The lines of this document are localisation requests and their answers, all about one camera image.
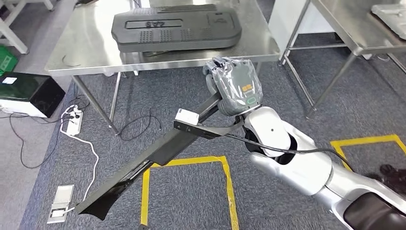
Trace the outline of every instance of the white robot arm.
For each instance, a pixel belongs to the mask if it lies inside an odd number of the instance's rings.
[[[246,115],[244,127],[267,146],[316,149],[310,137],[282,121],[269,107]],[[252,152],[250,159],[263,172],[281,178],[304,195],[314,196],[348,229],[406,229],[406,201],[377,180],[335,164],[322,152],[284,155],[263,149],[263,152]]]
[[[377,180],[334,163],[316,150],[310,137],[281,120],[272,108],[260,104],[261,84],[249,60],[213,58],[203,72],[210,92],[222,96],[219,111],[238,117],[242,123],[246,133],[243,141],[260,170],[306,196],[314,196],[348,229],[406,229],[406,201],[400,195]],[[218,136],[233,137],[217,132],[214,137]]]

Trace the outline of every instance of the yellow tape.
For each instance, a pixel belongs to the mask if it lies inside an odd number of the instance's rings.
[[[149,174],[150,169],[147,169],[142,178],[141,224],[144,225],[148,225]]]
[[[406,146],[400,140],[399,136],[396,134],[392,134],[392,135],[388,135],[388,136],[355,138],[355,139],[347,139],[347,140],[334,140],[334,141],[331,141],[330,143],[334,147],[334,149],[337,151],[337,153],[339,153],[342,157],[347,159],[345,157],[345,154],[341,147],[352,146],[352,145],[373,144],[373,143],[380,143],[380,142],[391,142],[391,141],[396,142],[406,155]],[[343,162],[343,164],[346,169],[351,171],[351,169],[348,167],[348,165],[346,163]]]
[[[238,226],[238,217],[236,209],[236,201],[234,198],[234,189],[231,181],[230,166],[227,163],[225,156],[221,157],[196,157],[196,158],[185,158],[185,159],[176,159],[170,161],[168,164],[163,167],[169,166],[179,166],[187,164],[201,164],[201,163],[210,163],[210,162],[221,162],[223,166],[224,173],[226,174],[226,191],[228,197],[228,206],[230,209],[230,219],[231,219],[231,229],[239,230]],[[159,168],[158,164],[153,164],[151,168]],[[149,196],[149,174],[150,170],[148,169],[144,173],[143,185],[142,185],[142,201],[141,201],[141,224],[147,225],[148,219],[148,196]]]

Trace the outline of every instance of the metal table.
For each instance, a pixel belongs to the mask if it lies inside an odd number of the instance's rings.
[[[74,82],[116,135],[119,131],[112,123],[112,119],[120,75],[117,76],[110,117],[102,110],[78,75],[198,67],[216,56],[249,58],[258,63],[278,60],[278,46],[254,0],[139,0],[138,2],[144,8],[223,4],[236,10],[242,27],[242,36],[237,45],[225,49],[172,51],[153,57],[147,57],[143,53],[121,53],[111,35],[113,17],[135,7],[133,0],[99,0],[92,5],[75,8],[45,69],[52,76],[73,75]]]
[[[302,22],[310,1],[316,6],[331,27],[333,27],[338,36],[343,40],[344,44],[306,47],[293,46],[293,41],[297,35],[300,23]],[[406,73],[406,68],[392,54],[393,52],[405,52],[406,40],[399,38],[398,35],[393,33],[392,30],[386,26],[386,24],[371,13],[373,5],[398,4],[401,2],[404,2],[404,0],[306,0],[306,4],[300,14],[281,62],[282,64],[288,63],[288,66],[291,68],[312,106],[307,117],[324,101],[337,80],[346,73],[353,61],[359,55],[388,54],[394,63]],[[352,51],[351,54],[321,96],[316,102],[314,102],[299,74],[288,58],[290,51],[343,46],[347,46]]]

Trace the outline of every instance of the white power strip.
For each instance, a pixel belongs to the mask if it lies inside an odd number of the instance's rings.
[[[83,120],[83,111],[73,108],[73,111],[69,113],[69,116],[72,118],[69,119],[66,133],[70,136],[74,136],[80,133]]]

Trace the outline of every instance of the black cable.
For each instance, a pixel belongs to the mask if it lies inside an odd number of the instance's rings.
[[[26,164],[24,163],[24,161],[23,161],[23,148],[24,148],[24,142],[25,142],[25,141],[24,141],[24,139],[23,139],[22,137],[20,137],[20,135],[18,135],[18,133],[15,131],[15,129],[14,129],[13,125],[12,125],[12,122],[11,122],[11,118],[13,117],[14,114],[15,114],[15,113],[10,114],[10,116],[9,116],[8,118],[9,118],[10,127],[11,127],[13,133],[14,133],[14,134],[18,137],[18,139],[20,139],[21,142],[22,142],[22,144],[21,144],[21,149],[20,149],[20,162],[21,162],[21,164],[22,164],[25,168],[27,168],[27,169],[36,169],[36,168],[40,167],[41,165],[43,165],[43,164],[54,154],[55,149],[56,149],[56,147],[57,147],[57,145],[58,145],[59,131],[56,133],[56,142],[55,142],[54,148],[52,149],[51,153],[50,153],[50,154],[42,161],[42,163],[40,163],[39,165],[34,166],[34,167],[28,166],[28,165],[26,165]]]
[[[144,130],[141,131],[141,133],[139,133],[138,135],[136,135],[136,136],[134,136],[134,137],[132,137],[132,138],[128,138],[128,139],[123,138],[123,135],[122,135],[122,134],[123,134],[123,131],[125,130],[125,128],[127,128],[131,123],[133,123],[133,122],[135,122],[135,121],[137,121],[137,120],[139,120],[139,119],[141,119],[141,118],[145,118],[145,117],[149,117],[148,125],[146,126],[146,128],[145,128]],[[136,119],[130,121],[129,123],[127,123],[127,124],[121,129],[121,132],[120,132],[120,138],[121,138],[121,140],[123,140],[123,141],[131,141],[131,140],[134,140],[134,139],[136,139],[137,137],[141,136],[143,133],[145,133],[145,131],[146,131],[146,130],[149,128],[149,126],[151,125],[151,118],[154,118],[154,119],[156,119],[156,120],[159,122],[159,129],[161,130],[161,129],[162,129],[161,121],[160,121],[156,116],[154,116],[154,115],[151,114],[151,108],[150,108],[150,109],[149,109],[149,115],[138,117],[138,118],[136,118]]]
[[[4,116],[4,117],[0,117],[0,119],[9,118],[9,117],[10,117],[10,116]],[[13,118],[24,118],[24,117],[29,117],[29,115],[14,116]]]
[[[252,145],[256,145],[258,147],[267,149],[267,150],[271,150],[271,151],[276,151],[276,152],[283,152],[283,153],[290,153],[290,154],[307,154],[307,153],[313,153],[313,152],[331,152],[334,153],[334,155],[336,155],[337,157],[339,157],[346,165],[348,165],[348,167],[353,171],[354,169],[351,167],[351,165],[348,163],[347,159],[345,159],[344,157],[342,157],[339,153],[337,153],[335,150],[332,149],[327,149],[327,148],[319,148],[319,149],[311,149],[311,150],[286,150],[286,149],[278,149],[278,148],[274,148],[274,147],[270,147],[270,146],[266,146],[263,145],[261,143],[246,139],[246,138],[242,138],[233,134],[226,134],[226,137],[229,138],[233,138],[236,140],[240,140]]]
[[[133,1],[134,1],[135,4],[137,4],[137,6],[138,6],[139,8],[141,8],[141,5],[140,5],[136,0],[133,0]]]

